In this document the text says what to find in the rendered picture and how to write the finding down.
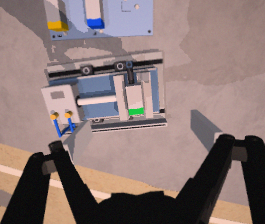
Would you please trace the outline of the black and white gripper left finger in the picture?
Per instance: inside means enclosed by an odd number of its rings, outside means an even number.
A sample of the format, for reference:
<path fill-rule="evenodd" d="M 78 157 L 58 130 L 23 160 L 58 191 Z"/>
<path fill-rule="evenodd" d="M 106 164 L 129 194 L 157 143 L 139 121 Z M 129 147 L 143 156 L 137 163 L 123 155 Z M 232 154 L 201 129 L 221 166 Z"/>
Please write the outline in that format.
<path fill-rule="evenodd" d="M 43 224 L 54 172 L 59 175 L 76 224 L 112 224 L 74 167 L 92 138 L 90 120 L 84 120 L 63 143 L 57 140 L 48 145 L 51 154 L 32 154 L 0 224 Z"/>

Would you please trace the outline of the beige block with yellow end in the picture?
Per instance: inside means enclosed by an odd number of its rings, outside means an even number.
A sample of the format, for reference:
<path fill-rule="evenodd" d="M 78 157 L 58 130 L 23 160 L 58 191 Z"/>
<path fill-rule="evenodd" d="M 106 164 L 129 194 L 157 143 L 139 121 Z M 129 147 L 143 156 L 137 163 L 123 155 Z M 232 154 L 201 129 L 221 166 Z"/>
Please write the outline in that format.
<path fill-rule="evenodd" d="M 65 3 L 62 0 L 44 0 L 48 29 L 69 31 Z"/>

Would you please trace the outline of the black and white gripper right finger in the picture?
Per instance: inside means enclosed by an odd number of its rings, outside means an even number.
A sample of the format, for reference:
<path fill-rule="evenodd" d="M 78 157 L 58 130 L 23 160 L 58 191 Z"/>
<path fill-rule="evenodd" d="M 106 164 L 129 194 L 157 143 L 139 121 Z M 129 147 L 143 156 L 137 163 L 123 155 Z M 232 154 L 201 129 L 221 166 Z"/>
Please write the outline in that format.
<path fill-rule="evenodd" d="M 200 219 L 209 224 L 232 160 L 241 161 L 252 224 L 265 224 L 264 141 L 253 135 L 238 140 L 224 134 L 197 109 L 191 110 L 190 128 L 210 152 L 155 224 L 198 224 Z"/>

